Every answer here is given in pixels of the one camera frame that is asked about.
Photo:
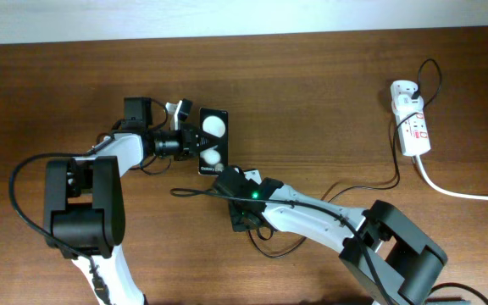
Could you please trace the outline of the black Galaxy flip phone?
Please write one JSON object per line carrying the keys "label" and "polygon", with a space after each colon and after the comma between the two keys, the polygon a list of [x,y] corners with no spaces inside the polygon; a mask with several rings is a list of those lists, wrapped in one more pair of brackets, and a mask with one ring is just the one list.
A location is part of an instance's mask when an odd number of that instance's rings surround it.
{"label": "black Galaxy flip phone", "polygon": [[207,148],[199,154],[198,173],[220,174],[229,163],[229,114],[225,110],[201,108],[199,119],[200,130],[207,136]]}

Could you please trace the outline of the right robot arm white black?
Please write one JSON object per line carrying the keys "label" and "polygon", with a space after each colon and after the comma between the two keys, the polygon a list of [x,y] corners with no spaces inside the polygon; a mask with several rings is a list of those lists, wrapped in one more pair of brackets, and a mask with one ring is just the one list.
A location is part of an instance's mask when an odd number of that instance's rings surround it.
{"label": "right robot arm white black", "polygon": [[388,202],[345,208],[232,168],[213,188],[229,199],[234,231],[290,232],[334,250],[378,304],[423,304],[447,263],[446,253]]}

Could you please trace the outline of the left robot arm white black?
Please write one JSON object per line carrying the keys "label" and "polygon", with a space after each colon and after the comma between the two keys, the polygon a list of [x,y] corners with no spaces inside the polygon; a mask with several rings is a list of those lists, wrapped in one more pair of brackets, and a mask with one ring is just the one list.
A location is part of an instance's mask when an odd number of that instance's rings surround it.
{"label": "left robot arm white black", "polygon": [[125,205],[121,177],[144,170],[146,159],[183,161],[198,157],[202,175],[227,166],[229,115],[201,108],[198,126],[186,123],[191,101],[162,106],[162,125],[153,123],[150,97],[127,97],[125,116],[83,156],[47,163],[43,228],[50,247],[67,243],[61,253],[86,277],[101,304],[145,304],[123,254]]}

